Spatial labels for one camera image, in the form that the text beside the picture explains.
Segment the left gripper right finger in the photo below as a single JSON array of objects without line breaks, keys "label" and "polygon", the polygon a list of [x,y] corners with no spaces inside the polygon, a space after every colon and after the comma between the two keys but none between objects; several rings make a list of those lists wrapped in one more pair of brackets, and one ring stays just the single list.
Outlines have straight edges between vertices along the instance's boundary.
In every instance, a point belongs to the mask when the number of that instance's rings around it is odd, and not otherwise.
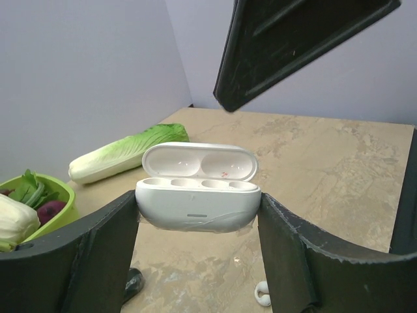
[{"label": "left gripper right finger", "polygon": [[348,242],[266,193],[258,225],[273,312],[416,311],[416,253]]}]

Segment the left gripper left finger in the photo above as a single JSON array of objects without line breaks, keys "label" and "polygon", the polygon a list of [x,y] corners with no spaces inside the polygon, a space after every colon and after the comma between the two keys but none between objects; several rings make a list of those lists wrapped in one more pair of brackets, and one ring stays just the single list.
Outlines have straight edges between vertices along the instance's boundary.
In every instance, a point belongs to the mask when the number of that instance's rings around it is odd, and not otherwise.
[{"label": "left gripper left finger", "polygon": [[139,226],[135,192],[1,253],[2,312],[120,312]]}]

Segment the black earbud case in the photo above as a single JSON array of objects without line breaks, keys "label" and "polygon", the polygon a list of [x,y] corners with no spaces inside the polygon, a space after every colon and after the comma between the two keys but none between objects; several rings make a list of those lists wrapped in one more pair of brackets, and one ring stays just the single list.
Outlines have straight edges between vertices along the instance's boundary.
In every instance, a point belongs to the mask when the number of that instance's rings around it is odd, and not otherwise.
[{"label": "black earbud case", "polygon": [[143,289],[144,285],[145,279],[142,272],[137,268],[129,268],[123,303],[127,303],[132,297],[136,296]]}]

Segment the white earbud charging case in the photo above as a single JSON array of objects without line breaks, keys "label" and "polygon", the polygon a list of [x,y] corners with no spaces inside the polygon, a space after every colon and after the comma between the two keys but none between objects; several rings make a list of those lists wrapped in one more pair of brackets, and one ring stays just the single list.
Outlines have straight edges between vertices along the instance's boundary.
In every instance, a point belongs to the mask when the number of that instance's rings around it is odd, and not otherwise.
[{"label": "white earbud charging case", "polygon": [[229,233],[253,223],[261,189],[255,155],[235,145],[169,142],[142,158],[136,183],[141,215],[163,230]]}]

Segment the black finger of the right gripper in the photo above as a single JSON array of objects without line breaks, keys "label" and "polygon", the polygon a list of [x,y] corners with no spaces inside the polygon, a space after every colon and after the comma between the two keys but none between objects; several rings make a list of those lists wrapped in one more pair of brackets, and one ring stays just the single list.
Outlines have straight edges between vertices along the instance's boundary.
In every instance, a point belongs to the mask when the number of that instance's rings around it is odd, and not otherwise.
[{"label": "black finger of the right gripper", "polygon": [[400,6],[391,0],[235,1],[214,98],[235,112]]}]

